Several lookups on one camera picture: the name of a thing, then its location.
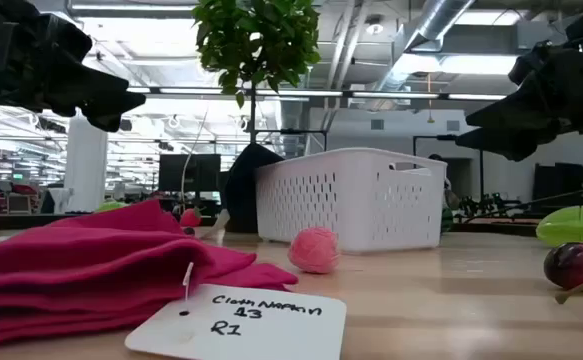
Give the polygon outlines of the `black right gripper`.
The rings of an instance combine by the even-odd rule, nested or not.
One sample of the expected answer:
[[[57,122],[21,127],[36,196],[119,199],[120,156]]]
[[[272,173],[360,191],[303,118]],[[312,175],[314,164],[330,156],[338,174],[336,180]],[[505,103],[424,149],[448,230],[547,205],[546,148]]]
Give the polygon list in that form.
[[[516,59],[509,79],[517,90],[468,115],[468,125],[482,128],[458,136],[458,146],[520,162],[556,133],[583,134],[582,52],[539,43]]]

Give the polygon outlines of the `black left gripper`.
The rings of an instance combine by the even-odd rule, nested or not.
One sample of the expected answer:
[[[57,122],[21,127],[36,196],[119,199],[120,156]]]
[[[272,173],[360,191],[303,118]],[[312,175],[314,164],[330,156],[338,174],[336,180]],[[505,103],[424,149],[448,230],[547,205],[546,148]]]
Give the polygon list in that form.
[[[122,115],[146,102],[129,82],[82,64],[93,42],[52,14],[0,24],[0,101],[32,108],[79,108],[94,127],[117,132]]]

